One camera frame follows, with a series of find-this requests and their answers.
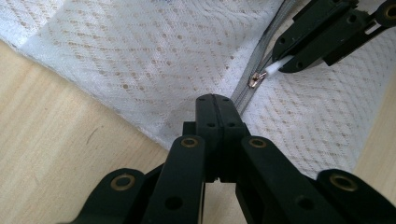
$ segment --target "wooden table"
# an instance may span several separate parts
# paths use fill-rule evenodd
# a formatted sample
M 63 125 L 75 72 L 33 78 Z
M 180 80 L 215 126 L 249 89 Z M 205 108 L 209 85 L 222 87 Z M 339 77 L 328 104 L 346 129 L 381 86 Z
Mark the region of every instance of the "wooden table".
M 0 42 L 0 220 L 73 220 L 97 183 L 167 151 L 74 84 Z M 396 203 L 396 76 L 355 174 Z M 233 184 L 207 185 L 205 223 L 244 223 Z

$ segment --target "light wood grain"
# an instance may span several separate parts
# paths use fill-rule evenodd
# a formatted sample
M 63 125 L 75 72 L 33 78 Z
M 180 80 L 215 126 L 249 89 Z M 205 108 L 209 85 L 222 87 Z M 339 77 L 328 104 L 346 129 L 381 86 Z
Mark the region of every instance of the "light wood grain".
M 71 221 L 109 172 L 145 173 L 165 160 L 166 150 L 112 110 L 2 42 L 0 68 L 1 223 Z M 390 86 L 394 96 L 396 78 Z M 387 119 L 381 112 L 356 173 L 395 203 L 396 104 L 385 99 Z M 207 185 L 205 223 L 246 222 L 233 188 Z

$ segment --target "zipper slider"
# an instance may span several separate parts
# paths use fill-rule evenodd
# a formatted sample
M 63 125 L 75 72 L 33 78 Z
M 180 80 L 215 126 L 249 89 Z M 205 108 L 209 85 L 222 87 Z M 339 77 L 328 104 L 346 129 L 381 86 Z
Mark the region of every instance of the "zipper slider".
M 248 87 L 251 89 L 255 89 L 265 79 L 266 76 L 267 76 L 266 72 L 262 74 L 254 73 L 253 76 L 251 76 L 251 78 L 249 79 L 249 82 L 247 84 Z

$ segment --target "white fabric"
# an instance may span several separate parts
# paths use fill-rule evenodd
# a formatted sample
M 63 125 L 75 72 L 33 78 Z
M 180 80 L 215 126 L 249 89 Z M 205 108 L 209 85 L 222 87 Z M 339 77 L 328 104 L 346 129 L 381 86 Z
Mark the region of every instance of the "white fabric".
M 231 96 L 280 3 L 0 0 L 0 37 L 169 148 L 194 120 L 196 97 Z M 393 71 L 395 36 L 265 81 L 243 120 L 307 175 L 350 171 Z

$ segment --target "screw hole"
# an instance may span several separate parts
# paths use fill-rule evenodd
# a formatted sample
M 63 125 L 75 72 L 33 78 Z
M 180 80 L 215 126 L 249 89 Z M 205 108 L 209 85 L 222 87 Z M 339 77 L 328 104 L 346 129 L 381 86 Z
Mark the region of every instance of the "screw hole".
M 183 205 L 183 201 L 179 197 L 171 197 L 166 199 L 165 207 L 169 210 L 177 210 Z
M 110 183 L 110 187 L 117 191 L 123 191 L 134 185 L 135 178 L 133 175 L 123 174 L 116 176 Z
M 332 174 L 330 176 L 330 182 L 337 188 L 346 191 L 352 192 L 358 189 L 358 185 L 355 183 L 355 181 L 344 175 Z
M 385 12 L 385 16 L 390 20 L 396 19 L 396 5 L 389 6 Z
M 198 145 L 198 141 L 195 138 L 184 138 L 181 140 L 181 145 L 183 147 L 195 147 Z
M 348 23 L 353 23 L 355 22 L 357 17 L 355 15 L 351 15 L 350 17 L 347 18 Z
M 302 64 L 302 63 L 297 63 L 297 64 L 296 64 L 296 67 L 297 67 L 297 68 L 302 68 L 302 67 L 303 67 L 303 64 Z
M 304 210 L 312 210 L 315 207 L 314 203 L 312 202 L 312 200 L 310 200 L 309 198 L 305 197 L 304 195 L 301 195 L 301 196 L 297 197 L 296 203 L 297 203 L 297 205 L 299 205 Z
M 261 139 L 258 139 L 258 138 L 252 138 L 248 142 L 253 147 L 266 147 L 267 146 L 267 144 L 264 141 L 262 141 Z

